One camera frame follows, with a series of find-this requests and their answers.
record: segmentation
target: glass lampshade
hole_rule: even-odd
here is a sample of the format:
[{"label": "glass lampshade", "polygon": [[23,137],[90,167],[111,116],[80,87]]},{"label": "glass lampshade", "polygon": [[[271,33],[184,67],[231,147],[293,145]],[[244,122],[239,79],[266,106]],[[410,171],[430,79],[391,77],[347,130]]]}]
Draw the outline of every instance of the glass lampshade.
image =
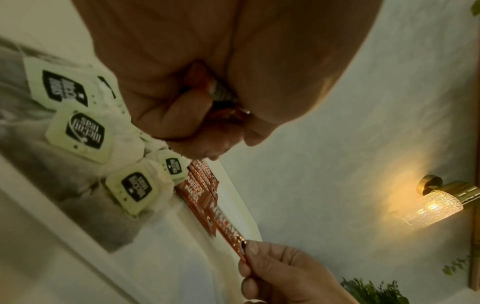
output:
[{"label": "glass lampshade", "polygon": [[411,228],[420,229],[463,209],[462,203],[453,195],[443,191],[433,191],[393,213],[407,222]]}]

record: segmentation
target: brown wooden edge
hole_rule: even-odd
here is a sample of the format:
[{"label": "brown wooden edge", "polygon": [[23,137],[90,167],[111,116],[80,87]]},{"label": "brown wooden edge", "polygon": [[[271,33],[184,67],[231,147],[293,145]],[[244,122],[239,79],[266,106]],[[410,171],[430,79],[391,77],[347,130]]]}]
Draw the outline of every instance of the brown wooden edge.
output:
[{"label": "brown wooden edge", "polygon": [[[476,73],[476,97],[478,100],[478,142],[476,152],[476,184],[480,186],[480,54],[478,57],[478,68]],[[470,280],[469,286],[475,291],[480,290],[480,205],[477,205],[473,211],[473,227],[471,233],[471,251],[470,251]]]}]

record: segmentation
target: hand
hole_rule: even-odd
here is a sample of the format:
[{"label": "hand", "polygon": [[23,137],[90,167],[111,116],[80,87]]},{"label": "hand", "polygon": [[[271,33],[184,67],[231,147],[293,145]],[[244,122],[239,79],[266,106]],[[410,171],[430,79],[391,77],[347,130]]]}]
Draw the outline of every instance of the hand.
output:
[{"label": "hand", "polygon": [[[372,26],[382,0],[73,0],[98,58],[118,78],[132,122],[189,158],[256,145],[321,101]],[[209,123],[210,96],[179,95],[204,64],[250,115]]]},{"label": "hand", "polygon": [[249,265],[238,270],[246,299],[269,304],[358,304],[328,269],[303,251],[267,242],[247,241]]}]

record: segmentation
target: black label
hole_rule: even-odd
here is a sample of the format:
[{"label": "black label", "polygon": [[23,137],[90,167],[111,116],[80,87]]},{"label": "black label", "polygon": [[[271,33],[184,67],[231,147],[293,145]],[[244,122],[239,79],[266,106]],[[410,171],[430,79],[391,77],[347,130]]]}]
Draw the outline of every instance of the black label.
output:
[{"label": "black label", "polygon": [[45,70],[42,79],[43,86],[50,99],[58,102],[62,102],[64,99],[74,99],[84,106],[89,106],[85,89],[78,82]]},{"label": "black label", "polygon": [[132,173],[124,178],[121,185],[135,202],[141,201],[152,191],[149,181],[140,172]]},{"label": "black label", "polygon": [[171,175],[179,174],[182,172],[182,167],[180,166],[180,162],[178,158],[167,158],[166,159],[166,167]]},{"label": "black label", "polygon": [[105,128],[83,113],[73,114],[65,133],[94,149],[100,149],[105,138]]},{"label": "black label", "polygon": [[103,78],[102,76],[97,76],[98,79],[100,79],[103,84],[105,84],[111,91],[111,95],[113,96],[113,99],[117,99],[117,96],[115,95],[114,91],[112,90],[112,87],[109,85],[109,83]]}]

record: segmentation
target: wall lamp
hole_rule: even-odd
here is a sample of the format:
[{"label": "wall lamp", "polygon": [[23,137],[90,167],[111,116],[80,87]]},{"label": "wall lamp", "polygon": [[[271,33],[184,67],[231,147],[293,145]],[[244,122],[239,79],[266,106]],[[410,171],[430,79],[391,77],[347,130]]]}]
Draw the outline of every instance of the wall lamp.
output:
[{"label": "wall lamp", "polygon": [[422,178],[416,191],[422,195],[419,200],[393,212],[412,229],[424,228],[452,216],[480,198],[480,188],[463,181],[444,185],[435,175]]}]

